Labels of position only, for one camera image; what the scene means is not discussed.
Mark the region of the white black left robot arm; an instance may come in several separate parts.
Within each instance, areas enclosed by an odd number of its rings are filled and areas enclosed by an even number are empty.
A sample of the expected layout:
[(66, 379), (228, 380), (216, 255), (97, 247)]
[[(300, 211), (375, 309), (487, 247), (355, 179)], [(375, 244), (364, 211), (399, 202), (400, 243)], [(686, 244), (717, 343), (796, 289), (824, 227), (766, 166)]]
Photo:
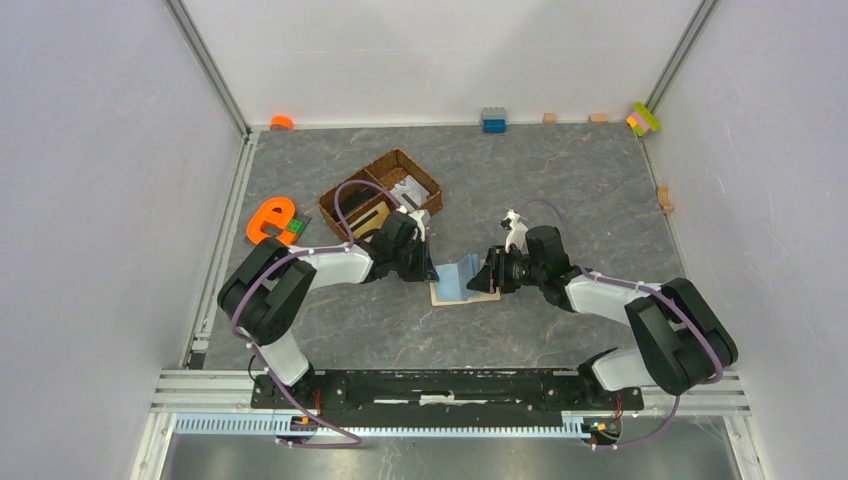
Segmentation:
[(256, 245), (217, 296), (234, 336), (246, 341), (277, 380), (290, 407), (314, 394), (309, 361), (291, 332), (307, 294), (342, 284), (367, 284), (397, 274), (405, 282), (438, 279), (429, 254), (425, 210), (401, 207), (364, 238), (337, 246), (289, 247), (274, 238)]

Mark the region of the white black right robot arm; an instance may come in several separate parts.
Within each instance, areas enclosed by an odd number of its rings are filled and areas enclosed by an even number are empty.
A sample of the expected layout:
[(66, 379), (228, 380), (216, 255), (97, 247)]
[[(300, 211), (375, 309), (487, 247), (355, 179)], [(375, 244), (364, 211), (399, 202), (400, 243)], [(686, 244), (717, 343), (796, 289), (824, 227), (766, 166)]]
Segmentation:
[(619, 322), (635, 346), (597, 354), (580, 366), (580, 400), (602, 408), (629, 387), (656, 386), (680, 396), (720, 380), (739, 357), (738, 348), (696, 286), (678, 277), (645, 284), (608, 277), (573, 264), (553, 226), (529, 229), (521, 246), (489, 248), (466, 287), (483, 293), (537, 288), (561, 310)]

